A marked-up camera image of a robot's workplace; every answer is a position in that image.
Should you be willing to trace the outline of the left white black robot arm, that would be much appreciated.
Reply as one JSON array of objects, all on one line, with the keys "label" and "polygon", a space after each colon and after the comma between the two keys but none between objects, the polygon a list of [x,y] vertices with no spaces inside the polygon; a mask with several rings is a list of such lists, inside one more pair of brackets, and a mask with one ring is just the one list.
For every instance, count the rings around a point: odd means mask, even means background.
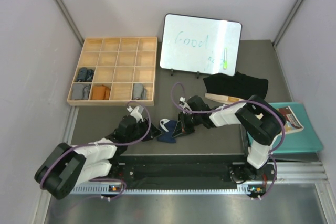
[{"label": "left white black robot arm", "polygon": [[111,163],[114,157],[124,153],[129,145],[162,134],[149,118],[124,116],[118,127],[99,141],[77,146],[58,144],[35,173],[34,180],[56,199],[63,199],[74,187],[91,179],[116,179],[119,168]]}]

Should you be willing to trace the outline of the black underwear beige waistband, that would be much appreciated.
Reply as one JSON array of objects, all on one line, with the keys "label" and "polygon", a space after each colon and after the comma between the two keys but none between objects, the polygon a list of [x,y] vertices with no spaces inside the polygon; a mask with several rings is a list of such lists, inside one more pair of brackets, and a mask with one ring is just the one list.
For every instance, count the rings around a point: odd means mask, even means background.
[{"label": "black underwear beige waistband", "polygon": [[236,72],[234,76],[217,73],[203,79],[207,93],[248,100],[252,95],[264,99],[269,81]]}]

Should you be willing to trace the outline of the grey underwear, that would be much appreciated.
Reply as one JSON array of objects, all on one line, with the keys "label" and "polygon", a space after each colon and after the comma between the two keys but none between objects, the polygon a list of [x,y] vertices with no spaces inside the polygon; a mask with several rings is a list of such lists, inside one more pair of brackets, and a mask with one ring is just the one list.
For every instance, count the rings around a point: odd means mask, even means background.
[{"label": "grey underwear", "polygon": [[133,100],[146,100],[147,89],[141,83],[133,85]]}]

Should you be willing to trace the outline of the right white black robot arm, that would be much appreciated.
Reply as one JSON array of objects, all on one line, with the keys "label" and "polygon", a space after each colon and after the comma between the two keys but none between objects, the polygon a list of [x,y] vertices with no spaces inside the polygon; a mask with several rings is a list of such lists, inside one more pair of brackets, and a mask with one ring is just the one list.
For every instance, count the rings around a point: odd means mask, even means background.
[{"label": "right white black robot arm", "polygon": [[188,100],[181,97],[181,109],[173,137],[190,135],[195,127],[207,129],[240,124],[253,137],[247,155],[245,174],[252,180],[264,174],[264,165],[269,160],[271,148],[277,136],[285,131],[286,119],[270,104],[257,95],[231,105],[210,108],[201,97],[195,95]]}]

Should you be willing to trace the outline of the navy blue white underwear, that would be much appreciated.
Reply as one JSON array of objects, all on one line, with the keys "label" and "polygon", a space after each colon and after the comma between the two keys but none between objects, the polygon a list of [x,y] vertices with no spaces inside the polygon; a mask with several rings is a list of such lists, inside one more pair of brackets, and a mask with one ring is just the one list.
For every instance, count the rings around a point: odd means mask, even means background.
[{"label": "navy blue white underwear", "polygon": [[162,143],[176,143],[176,139],[173,137],[176,125],[176,120],[161,119],[159,121],[159,129],[162,131],[162,134],[157,137],[157,140]]}]

